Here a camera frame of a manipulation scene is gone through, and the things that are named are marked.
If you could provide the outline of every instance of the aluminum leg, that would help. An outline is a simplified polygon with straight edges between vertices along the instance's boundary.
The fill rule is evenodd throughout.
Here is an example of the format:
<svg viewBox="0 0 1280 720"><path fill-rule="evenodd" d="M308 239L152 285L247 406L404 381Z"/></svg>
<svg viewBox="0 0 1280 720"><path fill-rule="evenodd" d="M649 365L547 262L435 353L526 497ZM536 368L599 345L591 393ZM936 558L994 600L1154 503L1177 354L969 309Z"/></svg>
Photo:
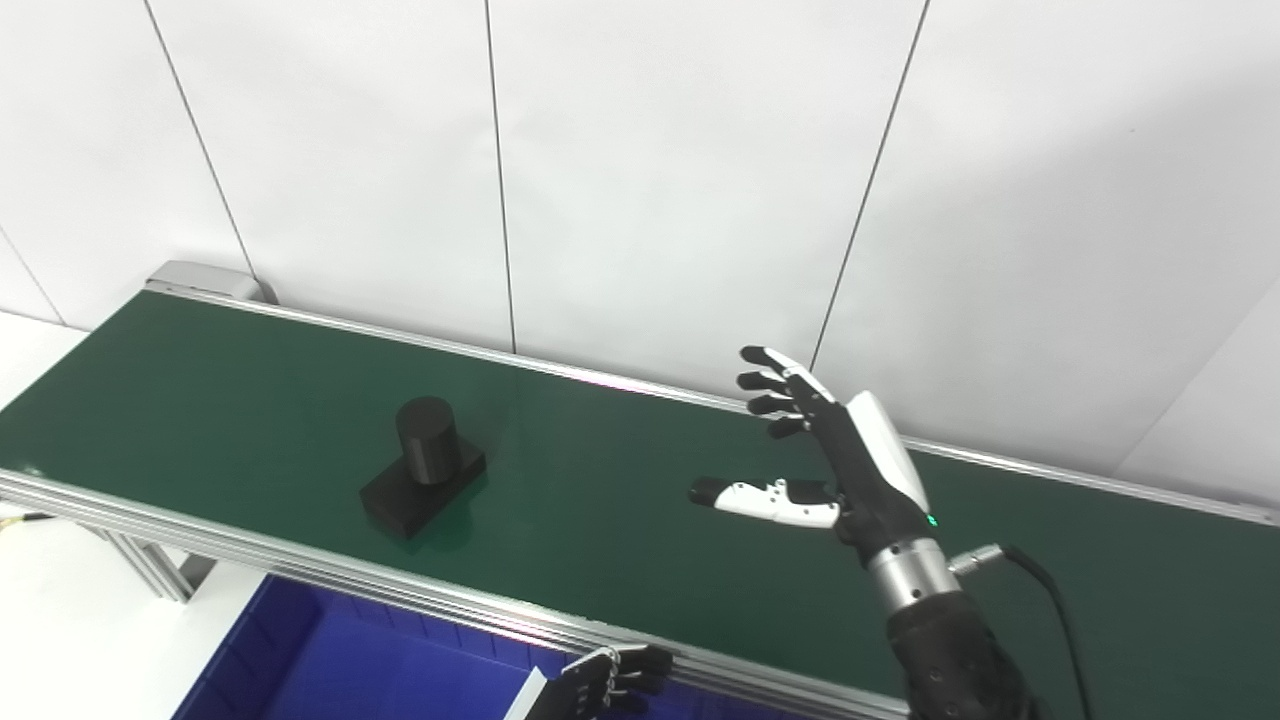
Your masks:
<svg viewBox="0 0 1280 720"><path fill-rule="evenodd" d="M96 528L93 532L115 547L120 557L137 571L151 592L165 600L174 602L191 600L214 566L212 560L192 555L179 568L169 560L159 544L140 541L115 530Z"/></svg>

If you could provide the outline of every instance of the silver metal cylinder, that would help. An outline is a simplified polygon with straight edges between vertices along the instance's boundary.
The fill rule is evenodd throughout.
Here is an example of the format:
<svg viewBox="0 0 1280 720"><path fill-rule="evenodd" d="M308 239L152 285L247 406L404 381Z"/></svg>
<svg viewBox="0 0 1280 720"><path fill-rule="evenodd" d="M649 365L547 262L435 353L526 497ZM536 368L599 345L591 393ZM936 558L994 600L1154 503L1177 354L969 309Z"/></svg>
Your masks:
<svg viewBox="0 0 1280 720"><path fill-rule="evenodd" d="M890 615L929 596L960 589L960 583L947 570L942 548L932 538L886 547L872 557L867 570Z"/></svg>
<svg viewBox="0 0 1280 720"><path fill-rule="evenodd" d="M963 578L977 573L983 565L1000 560L1004 556L1005 551L998 544L984 544L947 560L947 570L951 570L952 575Z"/></svg>

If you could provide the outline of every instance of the white floor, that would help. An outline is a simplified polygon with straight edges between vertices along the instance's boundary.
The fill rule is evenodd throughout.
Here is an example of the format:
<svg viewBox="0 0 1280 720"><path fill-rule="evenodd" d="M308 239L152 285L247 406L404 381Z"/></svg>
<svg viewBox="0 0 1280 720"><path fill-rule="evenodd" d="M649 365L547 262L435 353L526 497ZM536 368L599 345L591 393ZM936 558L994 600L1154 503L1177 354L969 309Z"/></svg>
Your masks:
<svg viewBox="0 0 1280 720"><path fill-rule="evenodd" d="M0 313L0 406L83 336ZM0 502L0 518L19 511ZM0 532L0 715L170 717L261 579L220 562L182 606L152 596L74 523Z"/></svg>

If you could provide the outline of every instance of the black cable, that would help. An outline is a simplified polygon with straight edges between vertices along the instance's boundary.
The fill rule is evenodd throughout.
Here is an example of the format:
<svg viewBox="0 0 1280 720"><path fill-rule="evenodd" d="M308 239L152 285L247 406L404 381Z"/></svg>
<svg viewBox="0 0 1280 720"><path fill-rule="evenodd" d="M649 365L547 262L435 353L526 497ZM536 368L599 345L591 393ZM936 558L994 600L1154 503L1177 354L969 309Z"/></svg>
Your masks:
<svg viewBox="0 0 1280 720"><path fill-rule="evenodd" d="M1057 589L1057 583L1053 582L1053 577L1048 574L1048 570L1018 547L1002 544L1000 550L1004 551L1005 557L1010 562L1027 570L1028 575L1036 578L1036 582L1044 587L1050 600L1053 601L1053 609L1057 610L1057 619L1062 624L1062 634L1066 637L1066 652L1071 656L1071 671L1075 673L1075 689L1080 693L1080 710L1084 712L1084 720L1093 720L1093 702L1089 700L1089 688L1084 684L1080 652L1075 646L1075 625L1071 623L1071 616L1066 612L1066 602L1064 602L1062 593Z"/></svg>

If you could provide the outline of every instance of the cable connector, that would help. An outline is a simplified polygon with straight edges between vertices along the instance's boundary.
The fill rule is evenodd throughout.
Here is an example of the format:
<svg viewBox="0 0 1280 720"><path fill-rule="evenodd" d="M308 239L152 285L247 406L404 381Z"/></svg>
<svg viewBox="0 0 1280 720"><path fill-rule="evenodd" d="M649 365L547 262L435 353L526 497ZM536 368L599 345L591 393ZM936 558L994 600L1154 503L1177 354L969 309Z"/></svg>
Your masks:
<svg viewBox="0 0 1280 720"><path fill-rule="evenodd" d="M983 565L988 565L1004 556L1005 548L995 543L984 544L947 560L947 570L956 578L963 578L977 573Z"/></svg>
<svg viewBox="0 0 1280 720"><path fill-rule="evenodd" d="M17 525L18 523L35 523L36 520L52 520L52 515L46 512L27 512L26 515L15 515L13 518L0 518L0 530L8 528L9 525Z"/></svg>

